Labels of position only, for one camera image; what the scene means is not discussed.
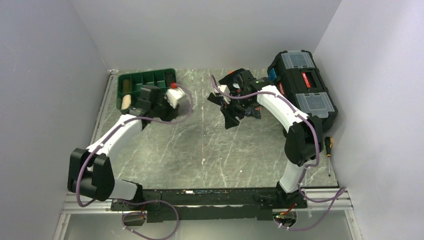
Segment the green divided organizer tray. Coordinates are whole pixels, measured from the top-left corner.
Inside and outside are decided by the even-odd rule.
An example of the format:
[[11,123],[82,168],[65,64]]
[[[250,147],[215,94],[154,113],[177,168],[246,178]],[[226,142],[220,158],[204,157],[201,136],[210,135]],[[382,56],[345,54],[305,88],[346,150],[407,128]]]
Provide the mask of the green divided organizer tray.
[[[175,74],[177,80],[177,73],[174,68],[165,68],[165,69],[155,69],[147,70],[141,72],[130,72],[124,73],[118,76],[117,78],[117,92],[116,92],[116,109],[120,111],[121,114],[127,114],[128,109],[121,110],[122,98],[123,96],[130,94],[131,95],[131,107],[133,107],[137,101],[137,98],[140,95],[141,88],[146,86],[154,86],[160,89],[160,91],[165,94],[166,91],[170,88],[166,86],[165,83],[165,74],[173,73]],[[121,84],[125,79],[131,80],[131,92],[121,93]]]

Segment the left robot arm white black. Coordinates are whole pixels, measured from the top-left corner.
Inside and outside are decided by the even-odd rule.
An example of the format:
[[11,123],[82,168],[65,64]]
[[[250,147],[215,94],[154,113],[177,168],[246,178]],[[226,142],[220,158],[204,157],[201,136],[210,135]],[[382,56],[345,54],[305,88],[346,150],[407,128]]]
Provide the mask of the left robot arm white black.
[[124,200],[131,210],[144,203],[142,186],[114,176],[111,161],[151,122],[178,124],[192,112],[192,96],[178,83],[166,91],[146,85],[135,95],[126,93],[122,99],[123,113],[113,127],[86,148],[70,154],[67,189],[76,194],[77,202],[86,207],[81,197],[92,201]]

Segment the grey striped underwear orange trim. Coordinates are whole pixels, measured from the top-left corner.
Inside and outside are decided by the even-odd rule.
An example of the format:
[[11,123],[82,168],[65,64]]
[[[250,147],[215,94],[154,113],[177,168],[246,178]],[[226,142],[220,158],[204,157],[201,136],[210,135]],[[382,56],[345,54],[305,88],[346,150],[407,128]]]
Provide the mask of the grey striped underwear orange trim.
[[178,101],[177,101],[177,113],[179,116],[186,116],[188,115],[193,109],[192,104],[189,96],[187,94],[184,94]]

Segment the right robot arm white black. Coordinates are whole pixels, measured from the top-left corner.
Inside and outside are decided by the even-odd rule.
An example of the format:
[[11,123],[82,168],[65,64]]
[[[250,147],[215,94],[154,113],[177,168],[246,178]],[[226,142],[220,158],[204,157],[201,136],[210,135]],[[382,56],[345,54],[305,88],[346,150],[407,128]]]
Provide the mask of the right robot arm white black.
[[322,121],[310,116],[285,98],[267,77],[255,78],[247,69],[238,69],[216,81],[214,95],[219,98],[225,128],[237,127],[249,108],[255,104],[267,109],[286,132],[284,152],[288,159],[275,194],[276,203],[287,208],[295,201],[309,167],[309,160],[319,159],[322,150]]

